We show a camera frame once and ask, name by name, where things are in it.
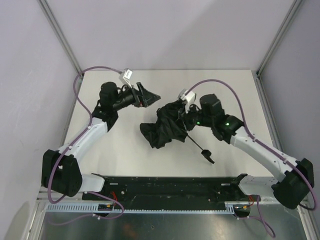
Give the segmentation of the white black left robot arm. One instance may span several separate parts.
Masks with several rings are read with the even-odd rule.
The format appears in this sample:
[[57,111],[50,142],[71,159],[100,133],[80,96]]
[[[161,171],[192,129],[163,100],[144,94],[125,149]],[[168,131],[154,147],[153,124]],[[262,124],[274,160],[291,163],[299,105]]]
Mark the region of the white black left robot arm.
[[140,82],[137,88],[126,85],[119,88],[114,82],[103,83],[87,125],[70,142],[44,153],[41,185],[68,197],[77,193],[100,192],[105,179],[97,174],[82,173],[81,160],[94,143],[111,130],[121,109],[130,105],[147,108],[160,99],[159,95],[146,90]]

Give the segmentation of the black folding umbrella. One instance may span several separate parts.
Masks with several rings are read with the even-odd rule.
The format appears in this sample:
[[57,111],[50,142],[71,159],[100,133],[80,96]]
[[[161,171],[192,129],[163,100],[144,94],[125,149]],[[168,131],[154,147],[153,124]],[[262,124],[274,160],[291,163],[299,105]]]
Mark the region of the black folding umbrella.
[[[197,111],[197,125],[210,127],[210,118],[204,115],[203,111],[195,104],[192,104],[189,111]],[[156,111],[157,120],[155,123],[141,123],[139,128],[142,135],[149,142],[152,148],[163,148],[172,140],[185,142],[189,136],[183,127],[182,118],[185,106],[181,100],[170,102]]]

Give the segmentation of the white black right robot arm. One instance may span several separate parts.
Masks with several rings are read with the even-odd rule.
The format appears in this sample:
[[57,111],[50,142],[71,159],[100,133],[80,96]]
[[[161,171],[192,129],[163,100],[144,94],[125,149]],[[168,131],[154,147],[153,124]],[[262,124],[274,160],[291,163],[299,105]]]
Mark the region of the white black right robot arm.
[[183,104],[182,116],[188,128],[210,128],[219,141],[242,150],[271,173],[271,177],[245,173],[236,177],[235,185],[245,195],[274,197],[292,210],[301,205],[314,187],[313,164],[308,159],[297,160],[263,143],[250,133],[244,120],[225,113],[215,94],[202,96],[201,108],[194,104],[196,94],[192,91],[183,91],[178,98]]

